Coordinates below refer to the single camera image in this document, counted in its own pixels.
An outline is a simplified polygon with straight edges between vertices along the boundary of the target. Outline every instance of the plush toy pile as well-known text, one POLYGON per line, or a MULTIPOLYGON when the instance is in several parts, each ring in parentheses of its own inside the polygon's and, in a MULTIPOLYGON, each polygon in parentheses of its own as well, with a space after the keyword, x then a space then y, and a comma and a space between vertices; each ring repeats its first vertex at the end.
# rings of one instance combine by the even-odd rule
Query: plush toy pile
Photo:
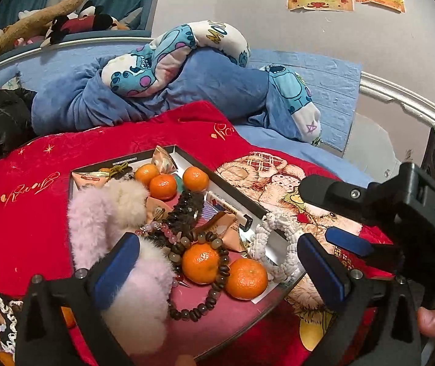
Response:
POLYGON ((58 4, 19 12, 19 20, 0 29, 0 55, 13 48, 43 41, 42 46, 60 43, 68 34, 93 30, 129 30, 115 18, 102 13, 101 5, 87 1, 79 14, 74 11, 84 0, 62 0, 58 4))

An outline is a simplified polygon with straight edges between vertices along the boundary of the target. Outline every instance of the pink furry scrunchie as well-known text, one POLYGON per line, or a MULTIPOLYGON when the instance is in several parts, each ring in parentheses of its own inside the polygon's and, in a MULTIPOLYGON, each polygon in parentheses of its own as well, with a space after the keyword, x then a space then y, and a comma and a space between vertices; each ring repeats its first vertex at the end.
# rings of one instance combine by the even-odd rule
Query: pink furry scrunchie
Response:
MULTIPOLYGON (((143 185, 114 182, 120 183, 79 191, 69 204, 75 269, 90 269, 121 239, 126 226, 145 222, 148 193, 143 185)), ((140 237, 140 254, 134 268, 111 306, 102 311, 109 330, 128 355, 154 353, 162 346, 173 276, 172 264, 163 251, 140 237)))

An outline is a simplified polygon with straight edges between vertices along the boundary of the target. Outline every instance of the wooden bead bracelet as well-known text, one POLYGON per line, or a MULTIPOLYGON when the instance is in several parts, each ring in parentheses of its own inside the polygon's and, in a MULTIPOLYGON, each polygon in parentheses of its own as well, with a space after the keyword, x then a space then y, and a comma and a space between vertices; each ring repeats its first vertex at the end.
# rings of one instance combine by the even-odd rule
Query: wooden bead bracelet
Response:
MULTIPOLYGON (((175 308, 175 305, 169 300, 168 313, 170 317, 176 321, 193 321, 197 322, 203 315, 206 315, 209 311, 214 309, 216 303, 221 295, 221 291, 224 288, 224 285, 228 281, 229 277, 229 251, 222 244, 222 240, 218 238, 218 236, 212 232, 208 232, 207 234, 199 233, 195 236, 195 241, 200 244, 210 243, 211 248, 217 251, 219 255, 219 263, 217 267, 217 276, 216 280, 211 284, 211 289, 207 293, 207 297, 203 303, 200 303, 197 307, 188 310, 184 308, 181 311, 178 311, 175 308)), ((180 266, 180 262, 182 261, 182 256, 187 249, 192 246, 192 242, 188 237, 182 236, 180 238, 180 242, 177 242, 172 245, 170 248, 170 254, 168 255, 169 259, 175 266, 180 266)))

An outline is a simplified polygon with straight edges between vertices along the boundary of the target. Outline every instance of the black jacket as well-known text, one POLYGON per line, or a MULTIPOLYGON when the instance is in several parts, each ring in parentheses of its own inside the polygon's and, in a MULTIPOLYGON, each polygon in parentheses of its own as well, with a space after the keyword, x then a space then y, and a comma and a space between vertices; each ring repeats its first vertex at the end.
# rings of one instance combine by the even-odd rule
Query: black jacket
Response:
POLYGON ((0 157, 35 138, 31 105, 36 92, 0 89, 0 157))

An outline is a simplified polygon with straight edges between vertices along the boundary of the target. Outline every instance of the orange fruit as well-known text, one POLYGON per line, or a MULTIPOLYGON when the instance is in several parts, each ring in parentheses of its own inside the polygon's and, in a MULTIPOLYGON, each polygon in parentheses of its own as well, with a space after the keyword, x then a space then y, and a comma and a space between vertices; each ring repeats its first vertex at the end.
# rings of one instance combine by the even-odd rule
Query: orange fruit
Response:
POLYGON ((194 283, 208 285, 218 274, 219 255, 209 243, 195 243, 182 256, 182 271, 194 283))
POLYGON ((159 174, 150 181, 150 195, 162 201, 173 198, 177 193, 177 182, 171 174, 159 174))
POLYGON ((4 366, 14 366, 13 356, 8 352, 0 352, 0 361, 4 366))
POLYGON ((75 316, 74 313, 72 312, 72 309, 68 307, 62 307, 62 314, 63 314, 63 318, 65 319, 65 325, 67 325, 67 328, 69 329, 73 328, 76 325, 76 323, 75 323, 75 316))
POLYGON ((136 170, 135 179, 148 187, 152 179, 159 174, 160 171, 154 164, 144 164, 136 170))
POLYGON ((267 270, 258 261, 238 259, 229 266, 229 273, 224 289, 238 300, 254 299, 267 288, 267 270))
POLYGON ((189 166, 183 176, 184 186, 190 191, 202 191, 209 185, 209 176, 195 166, 189 166))

